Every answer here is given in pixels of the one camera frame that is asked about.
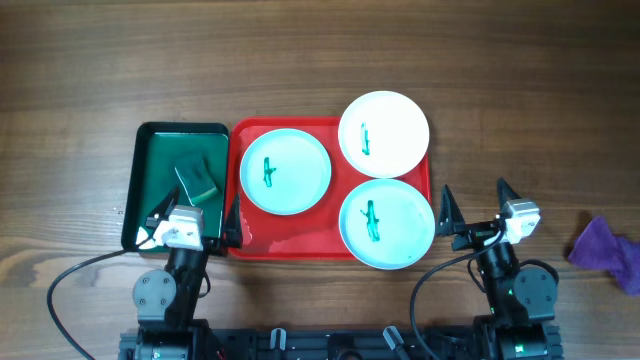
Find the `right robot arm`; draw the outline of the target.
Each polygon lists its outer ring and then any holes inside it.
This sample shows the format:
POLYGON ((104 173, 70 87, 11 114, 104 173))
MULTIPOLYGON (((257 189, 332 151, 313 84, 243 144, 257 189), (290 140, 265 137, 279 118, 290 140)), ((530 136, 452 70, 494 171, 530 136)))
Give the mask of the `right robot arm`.
POLYGON ((497 181, 499 213, 492 220, 468 223, 449 187, 442 190, 436 234, 453 238, 454 251, 469 250, 491 313, 474 319, 478 345, 486 359, 562 359, 555 319, 559 274, 537 260, 520 261, 514 246, 538 225, 540 209, 497 181))

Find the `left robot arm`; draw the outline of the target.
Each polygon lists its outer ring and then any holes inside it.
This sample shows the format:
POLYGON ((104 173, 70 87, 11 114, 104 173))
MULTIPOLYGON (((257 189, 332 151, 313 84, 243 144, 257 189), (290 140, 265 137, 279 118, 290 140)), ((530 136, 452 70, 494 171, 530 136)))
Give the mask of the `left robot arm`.
POLYGON ((162 270, 144 273, 132 293, 139 328, 123 334, 120 359, 224 359, 223 345, 206 320, 194 318, 200 288, 209 280, 206 264, 211 255, 224 257, 242 246, 239 198, 234 198, 221 234, 203 234, 203 210, 178 203, 174 187, 147 215, 151 240, 170 250, 162 270))

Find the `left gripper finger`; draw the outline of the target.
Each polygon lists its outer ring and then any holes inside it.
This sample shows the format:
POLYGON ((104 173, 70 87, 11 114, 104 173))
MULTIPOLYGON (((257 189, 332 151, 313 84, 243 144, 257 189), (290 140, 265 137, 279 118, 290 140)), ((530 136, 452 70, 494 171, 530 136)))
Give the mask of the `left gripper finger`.
POLYGON ((242 247, 243 234, 240 219, 240 196, 238 194, 236 194, 232 199, 231 207, 224 222, 223 233, 227 247, 242 247))
POLYGON ((148 220, 164 220, 167 219, 171 211, 178 204, 180 196, 180 188, 174 186, 166 195, 166 197, 149 213, 148 220))

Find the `green sponge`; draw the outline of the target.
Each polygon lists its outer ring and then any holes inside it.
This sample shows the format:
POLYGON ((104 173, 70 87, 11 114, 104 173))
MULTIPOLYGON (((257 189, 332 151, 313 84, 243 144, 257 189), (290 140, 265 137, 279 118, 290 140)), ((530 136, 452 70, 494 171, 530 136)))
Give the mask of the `green sponge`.
POLYGON ((192 206, 199 205, 219 193, 202 153, 180 157, 175 163, 175 172, 192 206))

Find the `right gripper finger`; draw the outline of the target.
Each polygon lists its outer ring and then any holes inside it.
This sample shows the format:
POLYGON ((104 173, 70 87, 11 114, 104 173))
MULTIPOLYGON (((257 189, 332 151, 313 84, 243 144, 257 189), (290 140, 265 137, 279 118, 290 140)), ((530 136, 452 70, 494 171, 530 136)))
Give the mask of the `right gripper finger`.
POLYGON ((497 180, 497 195, 500 209, 503 209, 509 200, 516 200, 520 198, 520 195, 512 189, 503 177, 500 177, 497 180))
POLYGON ((441 237, 462 233, 466 223, 448 185, 441 192, 441 208, 436 224, 436 235, 441 237))

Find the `white plate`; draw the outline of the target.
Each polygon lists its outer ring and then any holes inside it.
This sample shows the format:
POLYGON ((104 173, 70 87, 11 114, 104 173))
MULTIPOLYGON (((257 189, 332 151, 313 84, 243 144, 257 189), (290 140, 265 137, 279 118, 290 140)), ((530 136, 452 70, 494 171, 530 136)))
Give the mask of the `white plate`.
POLYGON ((348 163, 373 178, 396 178, 425 157, 430 128, 422 109, 393 91, 366 93, 340 117, 338 143, 348 163))

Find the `light blue plate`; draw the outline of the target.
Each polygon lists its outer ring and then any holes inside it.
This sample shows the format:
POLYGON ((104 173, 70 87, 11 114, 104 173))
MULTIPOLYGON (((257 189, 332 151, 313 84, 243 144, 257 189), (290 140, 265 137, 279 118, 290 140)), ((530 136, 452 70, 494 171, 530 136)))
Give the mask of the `light blue plate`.
POLYGON ((325 147, 298 129, 269 131, 241 159, 240 184, 259 209, 280 216, 305 212, 328 190, 332 165, 325 147))
POLYGON ((345 197, 338 229, 344 245, 360 262, 398 270, 428 252, 435 220, 430 203, 416 188, 400 180, 374 179, 345 197))

